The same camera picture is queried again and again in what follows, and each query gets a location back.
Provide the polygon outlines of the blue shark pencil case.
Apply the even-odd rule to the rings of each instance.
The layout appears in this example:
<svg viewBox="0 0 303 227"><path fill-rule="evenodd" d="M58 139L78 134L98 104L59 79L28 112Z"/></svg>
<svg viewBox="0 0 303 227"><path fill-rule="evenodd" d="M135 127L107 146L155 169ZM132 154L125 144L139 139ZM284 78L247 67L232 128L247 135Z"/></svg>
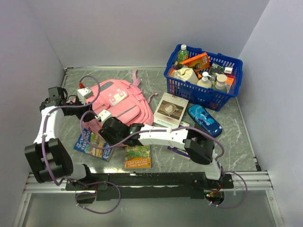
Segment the blue shark pencil case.
<svg viewBox="0 0 303 227"><path fill-rule="evenodd" d="M216 138L222 133L222 126L202 106L193 105L188 108L187 112L212 137Z"/></svg>

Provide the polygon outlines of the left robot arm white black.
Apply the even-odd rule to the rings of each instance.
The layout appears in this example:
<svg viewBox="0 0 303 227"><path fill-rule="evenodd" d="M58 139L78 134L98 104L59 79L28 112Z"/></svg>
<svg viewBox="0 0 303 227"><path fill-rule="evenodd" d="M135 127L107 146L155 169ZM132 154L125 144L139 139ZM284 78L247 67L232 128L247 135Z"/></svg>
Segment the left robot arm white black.
<svg viewBox="0 0 303 227"><path fill-rule="evenodd" d="M39 183L62 178L77 180L77 185L88 190L94 179L86 164L74 164L59 139L62 120L65 116L82 115L91 110L87 99L93 97L88 87L78 89L73 101L68 99L67 90L62 87L48 89L49 97L40 107L42 116L40 129L32 145L25 147L25 156L31 171Z"/></svg>

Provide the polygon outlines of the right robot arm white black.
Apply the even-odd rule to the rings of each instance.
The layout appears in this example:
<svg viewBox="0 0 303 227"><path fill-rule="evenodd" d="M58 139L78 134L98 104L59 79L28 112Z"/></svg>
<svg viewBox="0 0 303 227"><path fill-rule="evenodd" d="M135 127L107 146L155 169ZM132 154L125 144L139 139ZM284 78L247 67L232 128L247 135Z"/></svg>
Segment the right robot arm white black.
<svg viewBox="0 0 303 227"><path fill-rule="evenodd" d="M102 121L99 132L111 147L119 145L176 147L185 150L193 162L203 166L206 181L211 188L218 188L223 183L222 166L218 161L220 156L215 153L214 145L217 144L222 153L224 153L224 147L208 133L190 126L165 128L140 123L127 126L111 116L108 111L103 111L100 116L93 111L86 111L80 119L81 130L83 130L83 120L88 114Z"/></svg>

